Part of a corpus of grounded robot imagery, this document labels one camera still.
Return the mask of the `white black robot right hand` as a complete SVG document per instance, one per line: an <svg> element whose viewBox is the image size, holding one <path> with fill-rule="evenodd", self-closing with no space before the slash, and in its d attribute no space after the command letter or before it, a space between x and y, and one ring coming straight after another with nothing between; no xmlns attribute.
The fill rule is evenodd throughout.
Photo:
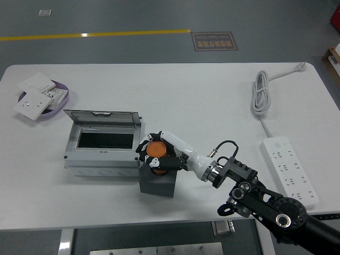
<svg viewBox="0 0 340 255"><path fill-rule="evenodd" d="M167 157L156 157L147 153L152 142L162 142L167 149ZM151 169L162 171L193 171L198 179L207 181L215 165L213 159L200 155L192 146L168 131L149 133L140 142L136 153L139 159Z"/></svg>

